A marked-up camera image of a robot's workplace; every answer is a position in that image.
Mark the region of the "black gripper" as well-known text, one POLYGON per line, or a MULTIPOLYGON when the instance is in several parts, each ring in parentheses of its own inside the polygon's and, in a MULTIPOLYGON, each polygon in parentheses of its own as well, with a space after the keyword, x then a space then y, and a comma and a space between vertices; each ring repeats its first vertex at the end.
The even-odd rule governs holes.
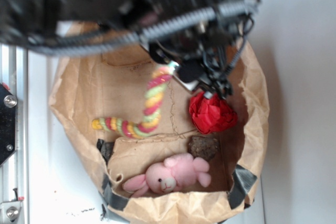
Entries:
POLYGON ((157 63, 176 62, 175 71, 192 91, 221 99, 233 94, 229 75, 237 65, 252 29, 252 13, 194 11, 160 21, 154 12, 141 17, 142 35, 157 63))

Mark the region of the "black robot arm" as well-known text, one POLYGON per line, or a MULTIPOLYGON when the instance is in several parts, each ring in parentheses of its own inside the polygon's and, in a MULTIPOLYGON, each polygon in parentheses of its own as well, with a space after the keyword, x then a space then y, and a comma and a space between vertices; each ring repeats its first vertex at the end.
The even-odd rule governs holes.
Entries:
POLYGON ((254 5, 245 0, 1 0, 1 42, 50 56, 87 56, 141 45, 207 98, 233 93, 228 77, 254 5))

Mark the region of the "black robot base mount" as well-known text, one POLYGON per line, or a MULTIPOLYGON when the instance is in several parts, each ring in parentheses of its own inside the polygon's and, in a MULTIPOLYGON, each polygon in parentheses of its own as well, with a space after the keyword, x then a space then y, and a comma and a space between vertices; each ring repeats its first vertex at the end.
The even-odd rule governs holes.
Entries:
POLYGON ((10 93, 6 86, 1 84, 1 166, 16 151, 17 102, 17 98, 10 93))

